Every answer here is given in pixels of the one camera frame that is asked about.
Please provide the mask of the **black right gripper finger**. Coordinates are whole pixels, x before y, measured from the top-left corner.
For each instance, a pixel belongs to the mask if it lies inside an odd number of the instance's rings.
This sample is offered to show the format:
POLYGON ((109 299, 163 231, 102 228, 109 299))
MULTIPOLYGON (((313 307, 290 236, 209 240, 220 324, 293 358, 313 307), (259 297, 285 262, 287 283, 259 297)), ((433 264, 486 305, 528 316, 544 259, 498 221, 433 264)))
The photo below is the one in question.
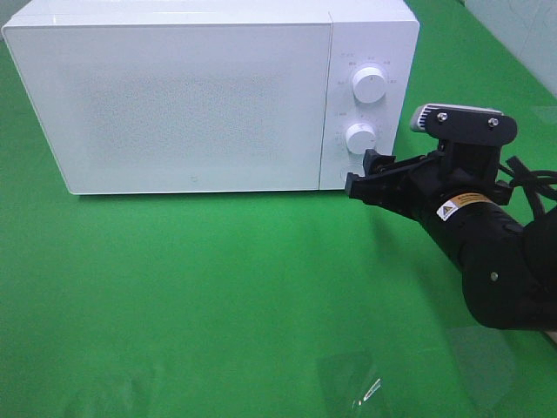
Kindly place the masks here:
POLYGON ((359 176, 348 172, 345 192, 368 206, 384 209, 411 209, 412 187, 409 185, 409 169, 386 169, 359 176))
POLYGON ((399 175, 405 174, 423 162, 425 156, 397 160, 394 155, 384 155, 375 149, 368 149, 363 158, 365 175, 399 175))

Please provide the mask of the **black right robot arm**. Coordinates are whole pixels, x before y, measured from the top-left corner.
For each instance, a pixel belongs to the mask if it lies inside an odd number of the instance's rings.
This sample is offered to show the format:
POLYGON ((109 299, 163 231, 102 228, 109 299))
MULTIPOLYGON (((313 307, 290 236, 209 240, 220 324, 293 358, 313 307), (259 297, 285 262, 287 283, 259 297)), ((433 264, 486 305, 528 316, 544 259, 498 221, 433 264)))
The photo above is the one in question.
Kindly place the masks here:
POLYGON ((498 329, 556 329, 556 173, 511 157, 510 182, 487 190, 440 179, 441 152, 403 161, 370 150, 366 173, 346 177, 346 194, 418 222, 460 271, 470 314, 498 329))

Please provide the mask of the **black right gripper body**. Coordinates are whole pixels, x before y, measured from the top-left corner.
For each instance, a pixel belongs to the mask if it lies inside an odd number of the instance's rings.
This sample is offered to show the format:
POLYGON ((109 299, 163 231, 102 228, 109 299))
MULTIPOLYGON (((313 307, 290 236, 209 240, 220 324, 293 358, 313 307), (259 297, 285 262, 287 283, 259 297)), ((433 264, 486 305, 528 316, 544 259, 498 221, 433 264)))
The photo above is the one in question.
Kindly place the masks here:
POLYGON ((443 150, 403 162, 397 194, 422 226, 445 225, 478 206, 506 205, 510 185, 497 180, 499 150, 443 150))

